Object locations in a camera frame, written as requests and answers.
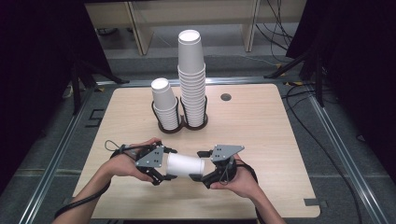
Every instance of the floor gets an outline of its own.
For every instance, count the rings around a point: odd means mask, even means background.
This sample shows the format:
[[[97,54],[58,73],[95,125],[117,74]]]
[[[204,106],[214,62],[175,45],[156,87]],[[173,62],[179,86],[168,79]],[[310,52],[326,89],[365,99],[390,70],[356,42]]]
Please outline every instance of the floor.
[[[296,23],[284,24],[289,35],[295,33],[297,26]],[[268,27],[271,29],[274,25],[268,24]],[[296,66],[277,79],[262,77],[275,72],[277,65],[285,64],[290,59],[284,57],[285,50],[272,46],[257,28],[251,52],[244,50],[238,25],[157,27],[148,54],[144,56],[138,54],[133,34],[125,29],[119,29],[114,35],[98,38],[116,76],[131,80],[129,84],[131,86],[149,85],[149,82],[158,76],[177,78],[177,35],[180,31],[190,28],[201,33],[208,82],[213,80],[224,83],[238,81],[274,83],[278,86],[281,96],[284,96],[285,109],[288,111],[291,127],[321,209],[319,217],[287,218],[287,222],[359,223],[359,217],[361,217],[361,223],[378,223],[370,212],[370,207],[375,204],[366,204],[361,192],[351,183],[352,178],[347,172],[347,167],[340,160],[331,138],[319,119],[312,92],[302,86],[293,89],[293,93],[300,92],[301,94],[286,97],[287,92],[293,88],[292,84],[299,81],[298,72],[301,66]],[[271,32],[262,25],[260,28],[271,37]],[[276,36],[275,40],[283,47],[287,47],[281,36]],[[89,99],[84,105],[83,113],[76,120],[75,129],[71,132],[72,138],[64,146],[64,154],[61,156],[59,166],[56,167],[56,173],[49,181],[48,190],[39,202],[33,223],[51,222],[55,211],[67,203],[73,194],[74,186],[98,130],[98,127],[91,127],[97,123],[97,119],[92,119],[92,115],[94,118],[101,118],[104,115],[111,92],[117,88],[114,85],[106,85],[108,80],[103,77],[95,76],[95,78],[102,85],[100,89],[90,92],[81,86],[82,94],[89,96]],[[0,223],[20,222],[42,175],[49,169],[60,143],[64,142],[64,133],[69,130],[70,121],[74,119],[73,101],[72,97],[67,97],[68,93],[69,91],[65,90],[65,98],[58,112],[50,119],[43,136],[37,139],[19,171],[1,196]],[[343,108],[337,104],[337,98],[332,94],[331,87],[325,85],[323,93],[325,112],[341,136],[351,158],[359,167],[369,190],[374,194],[380,211],[385,214],[388,223],[395,223],[395,184],[373,151],[357,138],[359,130],[355,128]],[[299,120],[318,139],[320,145]],[[356,210],[354,196],[340,173],[348,183],[351,183],[360,215]],[[116,220],[93,219],[91,223],[116,223]]]

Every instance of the stack of paper cups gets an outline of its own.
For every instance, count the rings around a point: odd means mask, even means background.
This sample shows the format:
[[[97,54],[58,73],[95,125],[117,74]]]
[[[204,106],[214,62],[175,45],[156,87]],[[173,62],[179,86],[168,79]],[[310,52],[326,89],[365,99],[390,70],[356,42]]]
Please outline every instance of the stack of paper cups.
[[[163,128],[168,131],[176,129],[177,121],[177,99],[172,91],[171,85],[166,78],[160,77],[151,82],[151,92],[154,100],[154,111]]]
[[[205,62],[201,36],[186,30],[178,35],[178,77],[188,125],[199,127],[205,118]]]

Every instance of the human hand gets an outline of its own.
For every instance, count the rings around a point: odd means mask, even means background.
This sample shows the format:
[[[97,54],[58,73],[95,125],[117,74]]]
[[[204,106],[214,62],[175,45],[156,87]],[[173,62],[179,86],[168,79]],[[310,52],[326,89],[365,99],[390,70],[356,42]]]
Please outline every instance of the human hand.
[[[236,159],[236,164],[243,164],[239,155],[233,156]],[[252,199],[257,194],[262,192],[262,189],[257,184],[256,180],[251,175],[250,171],[245,167],[237,167],[236,175],[226,185],[220,182],[215,182],[210,185],[211,189],[228,189],[243,198]]]
[[[151,145],[155,142],[161,141],[161,139],[153,137],[146,142],[139,144],[131,144],[130,147],[138,147],[144,145]],[[137,170],[134,165],[134,157],[128,154],[120,154],[118,156],[113,157],[109,161],[105,162],[101,168],[106,174],[114,176],[134,176],[142,181],[152,182],[153,179],[148,175],[145,175]]]

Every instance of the table top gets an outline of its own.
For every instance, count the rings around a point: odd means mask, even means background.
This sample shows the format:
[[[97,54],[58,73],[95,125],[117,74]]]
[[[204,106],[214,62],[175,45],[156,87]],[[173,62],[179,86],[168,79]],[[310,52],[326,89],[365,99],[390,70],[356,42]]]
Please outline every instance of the table top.
[[[172,87],[180,96],[180,88]],[[230,101],[220,96],[228,93]],[[200,150],[214,145],[245,146],[242,160],[255,169],[260,186],[282,217],[317,217],[319,207],[306,206],[304,199],[315,199],[304,162],[278,89],[273,84],[206,86],[209,117],[199,131],[186,128],[163,133],[151,110],[151,88],[117,89],[92,144],[75,195],[88,183],[111,152],[105,141],[131,144],[153,136],[179,154],[197,157]],[[207,159],[205,173],[214,170]],[[165,174],[165,166],[158,169]],[[152,186],[133,177],[114,177],[102,195],[93,218],[189,219],[256,218],[254,206],[228,190],[207,189],[204,184],[179,177]]]

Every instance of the round hole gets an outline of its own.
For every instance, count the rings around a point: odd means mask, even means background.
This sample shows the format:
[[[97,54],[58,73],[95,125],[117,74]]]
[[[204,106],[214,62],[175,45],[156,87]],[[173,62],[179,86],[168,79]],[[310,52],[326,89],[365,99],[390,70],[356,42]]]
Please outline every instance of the round hole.
[[[220,96],[220,98],[221,98],[221,100],[223,100],[223,101],[230,101],[230,100],[231,100],[231,95],[228,94],[228,93],[223,93],[223,94]]]

